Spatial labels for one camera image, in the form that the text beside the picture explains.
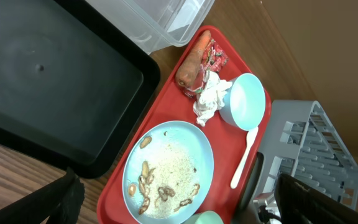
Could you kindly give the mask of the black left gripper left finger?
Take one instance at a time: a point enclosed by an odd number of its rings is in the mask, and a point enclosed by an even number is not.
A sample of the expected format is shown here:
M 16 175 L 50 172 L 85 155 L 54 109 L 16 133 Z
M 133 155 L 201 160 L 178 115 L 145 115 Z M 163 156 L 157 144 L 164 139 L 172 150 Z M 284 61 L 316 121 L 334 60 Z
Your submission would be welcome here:
M 0 223 L 76 223 L 85 199 L 85 186 L 69 168 L 66 174 L 0 209 Z

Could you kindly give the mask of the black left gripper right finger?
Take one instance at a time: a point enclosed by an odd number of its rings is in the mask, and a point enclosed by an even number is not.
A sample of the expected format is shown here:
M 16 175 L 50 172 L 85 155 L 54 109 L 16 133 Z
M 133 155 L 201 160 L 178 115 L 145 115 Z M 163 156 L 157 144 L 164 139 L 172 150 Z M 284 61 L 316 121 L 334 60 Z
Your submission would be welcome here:
M 279 175 L 274 196 L 282 224 L 358 224 L 358 212 L 288 174 Z

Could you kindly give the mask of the white plastic spoon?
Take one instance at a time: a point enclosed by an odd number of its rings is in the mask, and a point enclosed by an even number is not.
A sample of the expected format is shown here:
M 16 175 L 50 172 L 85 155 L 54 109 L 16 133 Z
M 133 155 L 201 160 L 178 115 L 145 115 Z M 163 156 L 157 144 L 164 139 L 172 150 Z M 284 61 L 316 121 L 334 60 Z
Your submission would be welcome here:
M 244 170 L 245 164 L 246 164 L 246 160 L 248 158 L 248 155 L 250 153 L 250 149 L 253 146 L 255 139 L 257 137 L 257 134 L 259 132 L 259 128 L 255 127 L 254 129 L 251 129 L 250 131 L 248 131 L 247 136 L 246 136 L 246 149 L 243 153 L 243 156 L 241 158 L 241 161 L 232 177 L 231 183 L 230 183 L 230 188 L 231 189 L 235 189 L 238 186 L 239 180 L 241 178 L 242 172 Z

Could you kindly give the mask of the mint green bowl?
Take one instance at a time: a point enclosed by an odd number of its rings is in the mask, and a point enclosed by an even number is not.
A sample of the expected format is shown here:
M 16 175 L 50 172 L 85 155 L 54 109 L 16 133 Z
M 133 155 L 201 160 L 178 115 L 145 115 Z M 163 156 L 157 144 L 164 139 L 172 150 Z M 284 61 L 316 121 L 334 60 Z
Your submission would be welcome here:
M 223 224 L 223 220 L 216 212 L 205 211 L 192 215 L 183 224 Z

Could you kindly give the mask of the light blue plate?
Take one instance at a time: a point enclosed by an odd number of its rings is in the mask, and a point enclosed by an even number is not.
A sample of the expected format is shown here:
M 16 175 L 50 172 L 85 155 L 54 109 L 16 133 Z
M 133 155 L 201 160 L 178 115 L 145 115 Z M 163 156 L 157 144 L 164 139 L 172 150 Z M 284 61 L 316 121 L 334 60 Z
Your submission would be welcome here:
M 185 223 L 206 199 L 214 156 L 206 135 L 186 121 L 143 134 L 124 166 L 122 193 L 137 223 Z

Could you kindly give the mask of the light blue bowl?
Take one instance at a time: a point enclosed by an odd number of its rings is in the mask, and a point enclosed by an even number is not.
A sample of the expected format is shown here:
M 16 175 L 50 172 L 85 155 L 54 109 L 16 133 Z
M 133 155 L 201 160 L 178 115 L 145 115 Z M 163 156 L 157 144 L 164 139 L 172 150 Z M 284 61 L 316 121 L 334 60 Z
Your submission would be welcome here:
M 251 73 L 243 73 L 231 82 L 219 114 L 226 123 L 239 129 L 254 129 L 262 121 L 266 108 L 262 83 Z

